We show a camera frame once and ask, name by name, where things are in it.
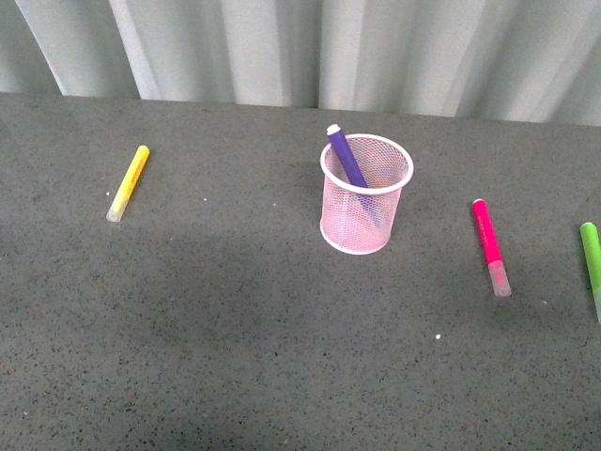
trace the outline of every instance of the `green marker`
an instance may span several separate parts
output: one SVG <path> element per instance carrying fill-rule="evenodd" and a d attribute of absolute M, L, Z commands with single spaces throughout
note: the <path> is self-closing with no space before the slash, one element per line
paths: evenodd
<path fill-rule="evenodd" d="M 601 245 L 599 245 L 597 227 L 593 223 L 584 223 L 580 226 L 580 236 L 584 244 L 586 266 L 589 267 L 589 277 L 591 277 L 594 308 L 601 323 Z"/>

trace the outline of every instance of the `marker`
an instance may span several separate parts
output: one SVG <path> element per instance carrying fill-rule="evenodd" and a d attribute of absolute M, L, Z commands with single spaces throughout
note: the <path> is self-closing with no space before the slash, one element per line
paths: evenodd
<path fill-rule="evenodd" d="M 511 294 L 511 287 L 509 287 L 509 280 L 507 280 L 507 273 L 503 266 L 501 250 L 497 244 L 495 229 L 488 214 L 486 202 L 483 199 L 476 199 L 471 204 L 471 207 L 476 219 L 476 225 L 478 226 L 480 242 L 485 250 L 486 264 L 488 265 L 488 272 L 490 272 L 492 287 L 497 296 L 509 296 Z"/>
<path fill-rule="evenodd" d="M 328 138 L 334 152 L 338 156 L 338 160 L 340 160 L 340 164 L 347 173 L 350 184 L 359 186 L 360 188 L 367 188 L 367 182 L 361 173 L 357 160 L 353 156 L 353 152 L 350 150 L 345 134 L 338 124 L 332 124 L 328 127 Z"/>
<path fill-rule="evenodd" d="M 593 223 L 584 223 L 580 226 L 580 237 L 582 237 L 586 266 L 589 268 L 591 278 L 594 308 L 597 310 L 597 319 L 601 323 L 601 245 L 599 245 L 597 227 Z"/>
<path fill-rule="evenodd" d="M 118 223 L 121 221 L 123 211 L 125 211 L 125 208 L 128 206 L 135 184 L 138 182 L 140 174 L 142 174 L 142 169 L 144 169 L 144 165 L 146 164 L 149 155 L 150 150 L 148 150 L 146 146 L 140 146 L 135 152 L 133 160 L 131 160 L 130 168 L 125 174 L 121 186 L 119 186 L 119 191 L 116 192 L 115 200 L 113 200 L 109 212 L 106 213 L 106 219 L 110 222 Z"/>

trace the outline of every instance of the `mesh cup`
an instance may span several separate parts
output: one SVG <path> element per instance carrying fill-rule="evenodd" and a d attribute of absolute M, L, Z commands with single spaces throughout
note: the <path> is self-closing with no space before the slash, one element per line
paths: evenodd
<path fill-rule="evenodd" d="M 347 141 L 369 188 L 351 185 L 336 152 L 330 144 L 325 146 L 319 227 L 323 238 L 339 251 L 371 254 L 391 237 L 401 190 L 413 175 L 413 161 L 406 150 L 382 136 L 350 134 Z"/>

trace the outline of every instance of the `pink marker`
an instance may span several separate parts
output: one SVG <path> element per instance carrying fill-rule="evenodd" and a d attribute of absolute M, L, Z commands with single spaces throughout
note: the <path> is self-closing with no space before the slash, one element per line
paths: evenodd
<path fill-rule="evenodd" d="M 473 215 L 476 218 L 476 225 L 480 233 L 480 242 L 485 250 L 486 264 L 490 272 L 492 287 L 497 296 L 509 296 L 511 294 L 511 287 L 509 287 L 509 280 L 507 280 L 507 273 L 503 266 L 501 250 L 497 244 L 495 229 L 492 226 L 486 202 L 483 199 L 476 199 L 471 204 L 471 207 L 473 208 Z"/>

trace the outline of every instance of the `yellow marker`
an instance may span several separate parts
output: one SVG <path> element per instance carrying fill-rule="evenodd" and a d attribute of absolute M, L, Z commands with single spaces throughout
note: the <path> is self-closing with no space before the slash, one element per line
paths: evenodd
<path fill-rule="evenodd" d="M 150 150 L 148 150 L 146 146 L 140 146 L 135 152 L 133 160 L 131 160 L 130 168 L 125 174 L 121 186 L 119 186 L 119 191 L 116 192 L 113 205 L 111 205 L 109 212 L 106 213 L 106 219 L 112 223 L 121 221 L 123 211 L 125 211 L 125 208 L 128 206 L 135 184 L 138 182 L 140 174 L 142 174 L 142 169 L 144 169 L 144 165 L 146 164 L 149 155 Z"/>

